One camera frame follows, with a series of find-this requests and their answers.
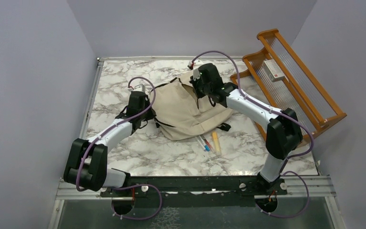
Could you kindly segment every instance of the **white box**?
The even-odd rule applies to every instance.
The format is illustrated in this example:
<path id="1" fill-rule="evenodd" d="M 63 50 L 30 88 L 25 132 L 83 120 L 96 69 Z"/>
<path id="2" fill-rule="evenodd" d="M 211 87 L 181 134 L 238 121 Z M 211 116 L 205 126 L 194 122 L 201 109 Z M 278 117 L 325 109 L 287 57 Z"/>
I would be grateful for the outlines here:
<path id="1" fill-rule="evenodd" d="M 282 80 L 285 77 L 284 72 L 281 71 L 281 68 L 277 65 L 275 60 L 263 61 L 262 67 L 272 82 Z"/>

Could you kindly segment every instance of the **beige backpack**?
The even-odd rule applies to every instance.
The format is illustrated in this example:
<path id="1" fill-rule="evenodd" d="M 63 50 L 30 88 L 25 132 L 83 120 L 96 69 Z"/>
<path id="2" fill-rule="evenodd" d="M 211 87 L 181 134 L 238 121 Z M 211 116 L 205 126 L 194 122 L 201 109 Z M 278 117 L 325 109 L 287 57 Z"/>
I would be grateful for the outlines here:
<path id="1" fill-rule="evenodd" d="M 197 99 L 190 81 L 193 71 L 189 71 L 170 83 L 157 87 L 156 99 L 152 105 L 157 127 L 165 137 L 171 140 L 182 140 L 204 134 L 216 127 L 228 131 L 231 128 L 224 123 L 232 110 L 220 104 L 213 107 L 205 96 Z"/>

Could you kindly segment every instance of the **black metal bar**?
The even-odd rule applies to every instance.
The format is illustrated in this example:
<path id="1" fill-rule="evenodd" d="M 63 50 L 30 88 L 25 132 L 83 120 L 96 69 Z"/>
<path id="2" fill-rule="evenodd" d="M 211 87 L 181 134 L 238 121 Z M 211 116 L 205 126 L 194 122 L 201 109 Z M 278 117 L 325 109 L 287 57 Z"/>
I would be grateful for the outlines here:
<path id="1" fill-rule="evenodd" d="M 254 207 L 255 195 L 286 195 L 287 191 L 280 188 L 283 179 L 269 190 L 258 190 L 256 176 L 205 176 L 205 177 L 130 177 L 127 186 L 151 184 L 162 192 L 163 206 L 174 208 L 241 206 Z M 201 193 L 217 191 L 218 193 Z M 153 188 L 142 191 L 135 188 L 135 208 L 156 208 L 159 195 Z M 114 191 L 107 188 L 101 197 L 131 197 L 132 192 Z"/>

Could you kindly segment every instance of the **blue pen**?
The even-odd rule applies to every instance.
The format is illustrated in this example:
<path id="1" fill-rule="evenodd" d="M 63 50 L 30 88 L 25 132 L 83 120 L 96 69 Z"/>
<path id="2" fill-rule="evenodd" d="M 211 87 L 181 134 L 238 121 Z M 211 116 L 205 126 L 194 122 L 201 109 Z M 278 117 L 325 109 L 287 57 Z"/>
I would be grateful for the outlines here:
<path id="1" fill-rule="evenodd" d="M 200 137 L 200 136 L 197 136 L 197 141 L 202 145 L 202 146 L 204 146 L 204 148 L 205 148 L 205 150 L 207 151 L 207 152 L 209 152 L 210 151 L 210 148 L 207 146 L 207 144 L 204 142 L 203 143 L 203 139 Z"/>

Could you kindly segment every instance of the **gray wall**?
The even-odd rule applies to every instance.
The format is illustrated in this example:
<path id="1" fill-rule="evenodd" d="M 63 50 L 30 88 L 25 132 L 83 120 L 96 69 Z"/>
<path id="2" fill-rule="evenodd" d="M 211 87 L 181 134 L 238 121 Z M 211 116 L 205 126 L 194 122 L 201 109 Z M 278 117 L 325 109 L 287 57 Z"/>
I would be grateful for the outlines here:
<path id="1" fill-rule="evenodd" d="M 316 0 L 68 0 L 100 57 L 258 51 L 278 28 L 291 44 Z"/>
<path id="2" fill-rule="evenodd" d="M 348 117 L 317 139 L 347 228 L 366 228 L 366 0 L 318 0 L 293 43 Z"/>
<path id="3" fill-rule="evenodd" d="M 65 0 L 0 0 L 0 229 L 47 227 L 95 58 Z"/>

